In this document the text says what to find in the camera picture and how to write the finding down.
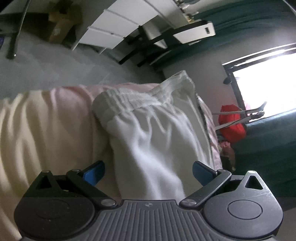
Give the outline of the white dresser desk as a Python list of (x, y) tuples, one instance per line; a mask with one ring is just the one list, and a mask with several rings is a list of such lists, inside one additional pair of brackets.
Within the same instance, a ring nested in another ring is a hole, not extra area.
[(79, 44), (113, 49), (156, 16), (174, 29), (189, 23), (175, 1), (81, 1), (81, 8), (83, 20), (71, 50)]

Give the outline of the garment steamer stand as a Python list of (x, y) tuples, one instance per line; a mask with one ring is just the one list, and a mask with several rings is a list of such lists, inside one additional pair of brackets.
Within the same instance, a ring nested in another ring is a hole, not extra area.
[[(238, 115), (239, 118), (237, 118), (236, 120), (227, 120), (226, 123), (223, 123), (221, 125), (215, 126), (215, 130), (221, 130), (223, 128), (228, 128), (230, 126), (234, 126), (237, 124), (243, 124), (243, 123), (247, 123), (251, 120), (257, 120), (260, 119), (264, 116), (265, 112), (264, 112), (264, 108), (266, 106), (267, 102), (264, 102), (260, 107), (258, 108), (254, 108), (254, 109), (247, 109), (247, 110), (243, 110), (233, 104), (231, 105), (223, 105), (221, 107), (221, 111), (219, 112), (212, 112), (213, 115), (226, 115), (226, 116), (230, 116), (230, 115)], [(230, 111), (226, 111), (225, 107), (227, 106), (234, 106), (235, 110), (230, 110)]]

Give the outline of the white sweatpants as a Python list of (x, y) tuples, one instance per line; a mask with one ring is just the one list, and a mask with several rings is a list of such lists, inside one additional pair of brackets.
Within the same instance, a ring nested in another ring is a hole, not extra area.
[(148, 92), (106, 90), (92, 108), (108, 134), (123, 199), (180, 201), (200, 187), (194, 162), (219, 167), (194, 82), (185, 71)]

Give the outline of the teal curtain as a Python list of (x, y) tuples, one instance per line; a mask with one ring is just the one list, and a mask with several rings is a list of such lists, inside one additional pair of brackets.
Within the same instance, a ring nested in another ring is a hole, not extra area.
[(192, 45), (183, 45), (165, 54), (154, 64), (163, 69), (178, 60), (214, 50), (277, 27), (294, 27), (295, 14), (284, 1), (238, 1), (200, 13), (203, 20), (211, 21), (216, 35)]
[(276, 197), (295, 197), (295, 131), (295, 110), (249, 123), (232, 145), (235, 174), (254, 170)]

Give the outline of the pile of clothes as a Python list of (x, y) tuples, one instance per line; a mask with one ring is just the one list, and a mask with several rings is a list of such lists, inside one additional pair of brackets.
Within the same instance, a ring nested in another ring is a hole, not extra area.
[(234, 172), (236, 170), (235, 153), (229, 142), (219, 143), (220, 158), (224, 169)]

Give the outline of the teal curtain right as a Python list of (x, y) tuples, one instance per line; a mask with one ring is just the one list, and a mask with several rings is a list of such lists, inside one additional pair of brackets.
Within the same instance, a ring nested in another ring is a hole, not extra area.
[(295, 110), (249, 123), (232, 145), (235, 174), (254, 170), (276, 197), (295, 197), (295, 131)]

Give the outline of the black white chair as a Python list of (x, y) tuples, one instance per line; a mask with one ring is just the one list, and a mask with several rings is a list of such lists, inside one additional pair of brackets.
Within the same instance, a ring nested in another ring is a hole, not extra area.
[(139, 27), (138, 30), (138, 37), (142, 40), (138, 41), (130, 53), (119, 60), (119, 65), (137, 54), (143, 56), (142, 61), (137, 64), (138, 67), (145, 64), (152, 65), (175, 49), (196, 44), (216, 35), (213, 23), (206, 20), (199, 20), (176, 29), (168, 29), (152, 39), (148, 37), (143, 27)]

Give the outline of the teal curtain left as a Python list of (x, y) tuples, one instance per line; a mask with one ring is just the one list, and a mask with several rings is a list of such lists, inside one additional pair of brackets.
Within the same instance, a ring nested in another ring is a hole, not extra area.
[(211, 21), (216, 35), (192, 45), (183, 45), (165, 54), (154, 64), (163, 69), (178, 60), (214, 50), (277, 27), (294, 27), (295, 14), (284, 1), (238, 1), (200, 13), (203, 20)]

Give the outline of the window with dark frame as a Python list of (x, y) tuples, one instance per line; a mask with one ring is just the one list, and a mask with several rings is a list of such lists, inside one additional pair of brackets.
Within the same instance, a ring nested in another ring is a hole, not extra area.
[(265, 118), (295, 110), (295, 43), (259, 51), (223, 64), (237, 106), (266, 104)]

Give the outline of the cardboard box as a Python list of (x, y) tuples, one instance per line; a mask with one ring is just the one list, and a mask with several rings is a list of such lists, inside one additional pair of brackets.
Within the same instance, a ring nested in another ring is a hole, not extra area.
[(81, 6), (73, 1), (58, 1), (48, 15), (48, 42), (61, 44), (73, 26), (82, 23)]

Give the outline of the pastel bed sheet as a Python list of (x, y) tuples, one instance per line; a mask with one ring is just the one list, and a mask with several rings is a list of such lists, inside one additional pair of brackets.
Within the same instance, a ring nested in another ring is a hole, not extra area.
[(14, 210), (43, 170), (63, 175), (102, 160), (98, 188), (115, 200), (144, 199), (117, 186), (109, 137), (94, 117), (92, 102), (108, 85), (57, 87), (1, 100), (1, 240), (19, 240)]

